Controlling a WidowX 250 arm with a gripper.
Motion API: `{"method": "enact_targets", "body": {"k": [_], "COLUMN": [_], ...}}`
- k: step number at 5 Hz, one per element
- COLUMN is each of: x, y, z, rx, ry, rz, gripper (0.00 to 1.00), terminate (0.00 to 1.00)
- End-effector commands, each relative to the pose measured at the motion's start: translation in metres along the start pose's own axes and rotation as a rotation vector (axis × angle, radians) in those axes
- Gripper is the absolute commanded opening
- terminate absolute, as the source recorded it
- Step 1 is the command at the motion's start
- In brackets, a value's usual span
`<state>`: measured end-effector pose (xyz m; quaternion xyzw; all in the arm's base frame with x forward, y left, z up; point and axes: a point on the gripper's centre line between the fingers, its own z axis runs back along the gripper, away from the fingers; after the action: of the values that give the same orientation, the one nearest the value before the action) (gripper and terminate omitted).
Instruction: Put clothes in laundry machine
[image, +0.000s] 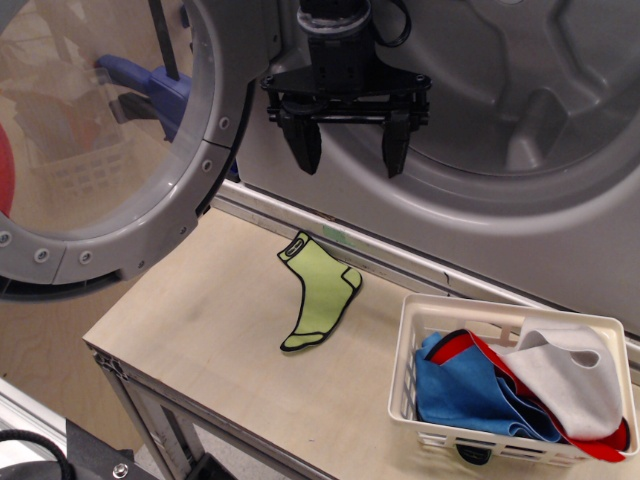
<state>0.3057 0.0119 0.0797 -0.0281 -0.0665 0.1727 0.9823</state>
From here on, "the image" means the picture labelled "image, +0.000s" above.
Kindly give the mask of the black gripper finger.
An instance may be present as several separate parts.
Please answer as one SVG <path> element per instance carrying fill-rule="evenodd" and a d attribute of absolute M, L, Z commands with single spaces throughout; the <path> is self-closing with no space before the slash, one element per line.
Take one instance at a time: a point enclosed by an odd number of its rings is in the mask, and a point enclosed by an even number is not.
<path fill-rule="evenodd" d="M 411 121 L 408 111 L 392 111 L 383 123 L 383 161 L 389 178 L 402 173 L 410 142 Z"/>
<path fill-rule="evenodd" d="M 318 124 L 307 116 L 282 109 L 278 114 L 278 125 L 299 168 L 309 175 L 314 175 L 321 158 L 321 134 Z"/>

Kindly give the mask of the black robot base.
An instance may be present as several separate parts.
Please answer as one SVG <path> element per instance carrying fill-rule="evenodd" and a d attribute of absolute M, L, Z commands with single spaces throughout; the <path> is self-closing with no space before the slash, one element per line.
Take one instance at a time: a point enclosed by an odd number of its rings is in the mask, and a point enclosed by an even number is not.
<path fill-rule="evenodd" d="M 2 479 L 154 479 L 139 468 L 129 450 L 116 450 L 73 422 L 67 422 L 67 453 L 46 437 L 25 430 L 2 430 L 1 441 L 19 441 L 47 450 L 53 460 L 32 460 L 1 468 Z"/>

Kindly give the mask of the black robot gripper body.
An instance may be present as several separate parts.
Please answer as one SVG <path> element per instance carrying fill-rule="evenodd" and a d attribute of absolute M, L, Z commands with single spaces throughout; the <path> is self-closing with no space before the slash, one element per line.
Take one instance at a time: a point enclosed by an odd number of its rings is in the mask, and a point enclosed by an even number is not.
<path fill-rule="evenodd" d="M 311 64 L 261 81 L 271 122 L 332 124 L 408 122 L 411 132 L 429 122 L 431 79 L 378 58 L 368 36 L 309 40 Z"/>

